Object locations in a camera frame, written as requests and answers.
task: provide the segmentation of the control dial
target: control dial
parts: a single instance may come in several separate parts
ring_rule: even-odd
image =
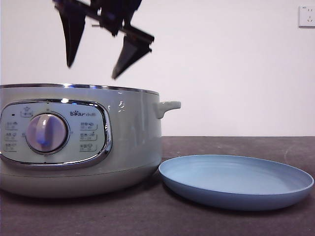
[[[54,114],[40,114],[29,123],[26,140],[31,148],[48,153],[60,148],[67,134],[67,126],[62,118]]]

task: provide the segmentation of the table surface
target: table surface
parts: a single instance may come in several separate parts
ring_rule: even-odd
[[[279,161],[315,177],[315,137],[163,137],[163,159],[229,154]],[[273,211],[203,206],[169,190],[159,172],[122,191],[45,200],[1,191],[1,236],[314,236],[315,188]]]

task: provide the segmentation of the side handle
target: side handle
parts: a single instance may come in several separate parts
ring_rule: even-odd
[[[181,102],[159,102],[155,104],[155,112],[158,119],[164,117],[165,112],[181,108]]]

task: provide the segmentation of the electrical socket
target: electrical socket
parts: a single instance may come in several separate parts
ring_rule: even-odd
[[[315,6],[300,6],[299,27],[315,27]]]

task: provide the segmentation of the blue plate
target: blue plate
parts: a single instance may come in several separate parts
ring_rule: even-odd
[[[279,162],[230,155],[182,156],[159,166],[164,183],[177,194],[212,207],[273,210],[305,198],[314,179]]]

